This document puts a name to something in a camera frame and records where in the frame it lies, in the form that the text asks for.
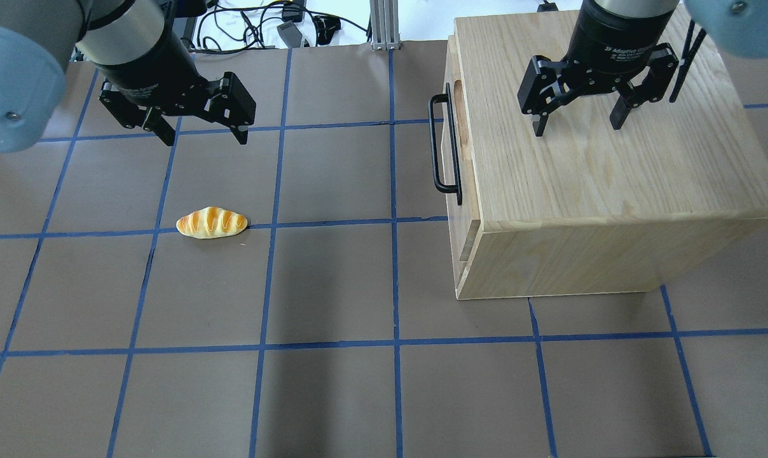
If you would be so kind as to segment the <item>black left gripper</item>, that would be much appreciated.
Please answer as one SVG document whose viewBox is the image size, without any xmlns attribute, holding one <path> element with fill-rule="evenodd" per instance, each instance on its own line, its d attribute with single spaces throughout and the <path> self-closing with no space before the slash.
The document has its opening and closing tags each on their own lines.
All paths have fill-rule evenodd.
<svg viewBox="0 0 768 458">
<path fill-rule="evenodd" d="M 99 101 L 123 128 L 143 128 L 172 147 L 175 128 L 163 116 L 195 116 L 229 128 L 247 145 L 256 117 L 253 96 L 230 71 L 207 81 L 168 24 L 145 55 L 99 70 L 106 78 Z"/>
</svg>

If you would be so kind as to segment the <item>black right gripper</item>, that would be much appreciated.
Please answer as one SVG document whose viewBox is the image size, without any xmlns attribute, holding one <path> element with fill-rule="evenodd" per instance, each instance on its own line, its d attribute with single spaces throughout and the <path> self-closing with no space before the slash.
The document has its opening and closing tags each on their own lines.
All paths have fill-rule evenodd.
<svg viewBox="0 0 768 458">
<path fill-rule="evenodd" d="M 521 112 L 532 116 L 536 137 L 550 113 L 577 96 L 619 93 L 610 124 L 619 130 L 634 108 L 658 102 L 678 69 L 678 57 L 661 34 L 675 1 L 584 1 L 562 61 L 530 58 L 518 90 Z M 632 78 L 647 70 L 640 84 Z"/>
</svg>

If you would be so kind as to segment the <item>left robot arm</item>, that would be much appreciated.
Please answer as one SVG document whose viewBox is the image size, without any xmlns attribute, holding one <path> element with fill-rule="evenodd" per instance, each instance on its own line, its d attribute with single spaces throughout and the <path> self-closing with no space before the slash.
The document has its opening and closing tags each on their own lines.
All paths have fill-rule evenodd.
<svg viewBox="0 0 768 458">
<path fill-rule="evenodd" d="M 99 99 L 123 128 L 171 146 L 168 117 L 193 116 L 246 143 L 256 102 L 235 73 L 198 72 L 173 11 L 156 1 L 0 1 L 0 153 L 41 139 L 75 50 L 105 76 Z"/>
</svg>

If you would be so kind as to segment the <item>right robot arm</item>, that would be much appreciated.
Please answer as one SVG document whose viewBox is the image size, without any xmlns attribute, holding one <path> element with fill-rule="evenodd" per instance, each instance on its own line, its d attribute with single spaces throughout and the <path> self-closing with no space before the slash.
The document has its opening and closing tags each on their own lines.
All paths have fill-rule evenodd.
<svg viewBox="0 0 768 458">
<path fill-rule="evenodd" d="M 580 97 L 617 93 L 610 124 L 619 130 L 646 102 L 674 102 L 704 39 L 747 59 L 768 59 L 768 1 L 686 1 L 681 54 L 661 35 L 677 1 L 584 1 L 565 56 L 530 58 L 518 90 L 536 136 L 549 115 Z"/>
</svg>

